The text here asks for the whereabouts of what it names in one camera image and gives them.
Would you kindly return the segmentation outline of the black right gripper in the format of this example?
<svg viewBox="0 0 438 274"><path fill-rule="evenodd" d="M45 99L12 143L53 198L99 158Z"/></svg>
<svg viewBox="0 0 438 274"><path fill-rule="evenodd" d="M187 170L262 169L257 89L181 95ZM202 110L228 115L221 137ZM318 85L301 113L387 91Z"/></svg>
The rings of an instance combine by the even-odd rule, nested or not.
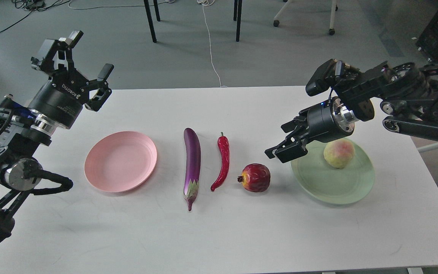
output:
<svg viewBox="0 0 438 274"><path fill-rule="evenodd" d="M303 133L301 136L287 136L275 147L264 151L268 158L277 158L282 163L305 156L306 145L316 140L329 143L350 136L354 131L355 115L341 100L325 100L302 110L293 120L282 124L287 133Z"/></svg>

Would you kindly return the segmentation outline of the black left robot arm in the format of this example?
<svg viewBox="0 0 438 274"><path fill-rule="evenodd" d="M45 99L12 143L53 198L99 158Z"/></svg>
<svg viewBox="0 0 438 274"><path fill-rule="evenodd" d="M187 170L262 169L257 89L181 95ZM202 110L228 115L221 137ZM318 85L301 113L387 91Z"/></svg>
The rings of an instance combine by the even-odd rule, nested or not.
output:
<svg viewBox="0 0 438 274"><path fill-rule="evenodd" d="M0 243L11 236L14 214L29 195L73 187L71 179L42 168L33 157L38 146L49 146L56 128L71 128L83 108L97 112L111 95L107 79L112 64L105 64L94 80L75 68L72 50L82 36L75 30L67 38L46 39L31 63L48 81L27 107L12 95L0 103Z"/></svg>

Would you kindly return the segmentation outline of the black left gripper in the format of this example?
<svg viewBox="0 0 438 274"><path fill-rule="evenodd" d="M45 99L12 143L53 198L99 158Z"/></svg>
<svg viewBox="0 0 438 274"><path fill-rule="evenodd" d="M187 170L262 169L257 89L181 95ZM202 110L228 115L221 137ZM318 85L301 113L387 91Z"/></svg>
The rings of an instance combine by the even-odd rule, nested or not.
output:
<svg viewBox="0 0 438 274"><path fill-rule="evenodd" d="M105 64L97 78L87 85L89 91L96 90L92 98L88 91L71 84L84 81L82 73L75 68L72 54L83 35L83 31L73 30L68 37L45 39L36 56L31 57L31 67L46 74L48 79L29 103L28 109L43 114L66 129L73 126L83 105L97 112L112 94L107 79L114 69L113 64Z"/></svg>

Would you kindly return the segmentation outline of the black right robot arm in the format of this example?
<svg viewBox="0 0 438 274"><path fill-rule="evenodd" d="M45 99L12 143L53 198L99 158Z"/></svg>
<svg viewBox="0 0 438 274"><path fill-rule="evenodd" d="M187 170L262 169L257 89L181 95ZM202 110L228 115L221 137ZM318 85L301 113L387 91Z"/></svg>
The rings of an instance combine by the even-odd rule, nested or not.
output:
<svg viewBox="0 0 438 274"><path fill-rule="evenodd" d="M374 118L372 98L382 100L386 130L438 142L438 80L432 76L438 76L438 65L417 68L409 62L390 67L384 61L362 72L344 61L329 59L317 68L305 90L309 96L329 89L336 95L299 111L283 124L287 137L265 154L286 163L305 156L310 142L328 143L350 136L356 121Z"/></svg>

